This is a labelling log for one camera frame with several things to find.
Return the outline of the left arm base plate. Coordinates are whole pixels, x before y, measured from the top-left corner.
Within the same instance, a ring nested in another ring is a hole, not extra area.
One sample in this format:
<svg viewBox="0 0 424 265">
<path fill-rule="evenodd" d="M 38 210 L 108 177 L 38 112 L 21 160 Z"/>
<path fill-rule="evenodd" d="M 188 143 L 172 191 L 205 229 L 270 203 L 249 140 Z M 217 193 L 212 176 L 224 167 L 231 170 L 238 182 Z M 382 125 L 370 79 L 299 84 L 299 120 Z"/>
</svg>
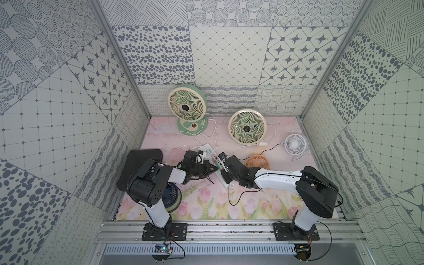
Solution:
<svg viewBox="0 0 424 265">
<path fill-rule="evenodd" d="M 187 223 L 168 222 L 165 227 L 157 227 L 147 223 L 143 228 L 142 241 L 185 241 L 187 237 Z"/>
</svg>

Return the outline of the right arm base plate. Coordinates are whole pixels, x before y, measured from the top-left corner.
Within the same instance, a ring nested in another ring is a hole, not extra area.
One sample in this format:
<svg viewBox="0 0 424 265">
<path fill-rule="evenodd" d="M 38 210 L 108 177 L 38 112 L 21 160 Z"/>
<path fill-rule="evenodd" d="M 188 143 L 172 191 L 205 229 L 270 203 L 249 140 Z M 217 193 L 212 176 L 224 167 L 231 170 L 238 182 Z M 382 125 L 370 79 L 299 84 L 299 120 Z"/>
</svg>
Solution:
<svg viewBox="0 0 424 265">
<path fill-rule="evenodd" d="M 273 232 L 277 241 L 318 241 L 320 236 L 316 225 L 310 230 L 304 231 L 292 223 L 277 221 L 272 224 Z"/>
</svg>

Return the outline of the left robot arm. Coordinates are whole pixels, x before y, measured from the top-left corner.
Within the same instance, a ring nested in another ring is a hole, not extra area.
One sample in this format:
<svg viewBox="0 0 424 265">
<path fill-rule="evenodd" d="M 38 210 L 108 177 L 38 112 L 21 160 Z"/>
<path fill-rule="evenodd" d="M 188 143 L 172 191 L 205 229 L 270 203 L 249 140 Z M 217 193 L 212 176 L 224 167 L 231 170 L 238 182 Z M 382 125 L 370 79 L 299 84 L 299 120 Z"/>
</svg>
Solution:
<svg viewBox="0 0 424 265">
<path fill-rule="evenodd" d="M 189 181 L 202 180 L 218 169 L 204 158 L 201 151 L 187 151 L 176 166 L 149 158 L 130 176 L 127 194 L 145 208 L 153 227 L 164 229 L 172 222 L 162 199 L 168 183 L 187 184 Z"/>
</svg>

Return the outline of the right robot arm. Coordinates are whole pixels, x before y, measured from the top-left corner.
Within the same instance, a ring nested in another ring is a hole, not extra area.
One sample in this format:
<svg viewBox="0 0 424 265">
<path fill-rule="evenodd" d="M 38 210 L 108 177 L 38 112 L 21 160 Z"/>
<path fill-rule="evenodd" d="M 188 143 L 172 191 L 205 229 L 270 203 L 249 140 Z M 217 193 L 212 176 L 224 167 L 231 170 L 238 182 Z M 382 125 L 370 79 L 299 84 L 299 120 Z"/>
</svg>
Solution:
<svg viewBox="0 0 424 265">
<path fill-rule="evenodd" d="M 292 218 L 292 230 L 308 232 L 321 219 L 333 215 L 337 186 L 317 169 L 305 166 L 301 171 L 271 171 L 260 167 L 247 168 L 236 156 L 221 153 L 218 161 L 223 166 L 221 175 L 248 189 L 280 189 L 298 194 L 305 206 Z"/>
</svg>

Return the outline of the white power strip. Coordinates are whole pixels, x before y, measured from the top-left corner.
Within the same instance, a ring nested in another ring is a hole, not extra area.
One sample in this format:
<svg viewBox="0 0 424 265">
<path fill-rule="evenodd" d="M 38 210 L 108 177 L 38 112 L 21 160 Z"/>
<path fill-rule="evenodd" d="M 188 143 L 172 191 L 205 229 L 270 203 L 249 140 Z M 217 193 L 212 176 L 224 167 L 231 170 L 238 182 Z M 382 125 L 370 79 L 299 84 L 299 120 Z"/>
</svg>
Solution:
<svg viewBox="0 0 424 265">
<path fill-rule="evenodd" d="M 224 188 L 229 188 L 234 186 L 234 182 L 230 181 L 230 183 L 226 183 L 225 179 L 222 177 L 223 168 L 220 165 L 217 165 L 216 160 L 218 158 L 218 154 L 215 150 L 209 145 L 205 144 L 200 146 L 198 150 L 202 150 L 205 152 L 205 161 L 209 161 L 209 163 L 213 166 L 216 166 L 218 170 L 214 173 L 218 179 L 218 181 L 223 185 Z"/>
</svg>

